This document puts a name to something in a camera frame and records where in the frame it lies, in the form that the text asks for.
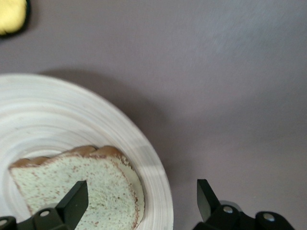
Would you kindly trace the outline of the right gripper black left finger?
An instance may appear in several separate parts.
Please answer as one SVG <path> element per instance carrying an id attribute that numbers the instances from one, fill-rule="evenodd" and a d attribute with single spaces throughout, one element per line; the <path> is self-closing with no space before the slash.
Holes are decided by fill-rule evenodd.
<path id="1" fill-rule="evenodd" d="M 73 230 L 89 204 L 86 181 L 78 181 L 55 208 L 45 208 L 22 222 L 13 216 L 0 218 L 2 230 Z"/>

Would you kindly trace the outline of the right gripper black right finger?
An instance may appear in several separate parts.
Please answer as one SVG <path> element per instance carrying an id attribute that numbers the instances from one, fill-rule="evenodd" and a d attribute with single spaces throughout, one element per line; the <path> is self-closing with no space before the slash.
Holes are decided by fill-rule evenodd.
<path id="1" fill-rule="evenodd" d="M 280 214 L 261 211 L 254 218 L 232 205 L 222 205 L 206 179 L 197 180 L 197 204 L 202 217 L 195 230 L 293 230 Z"/>

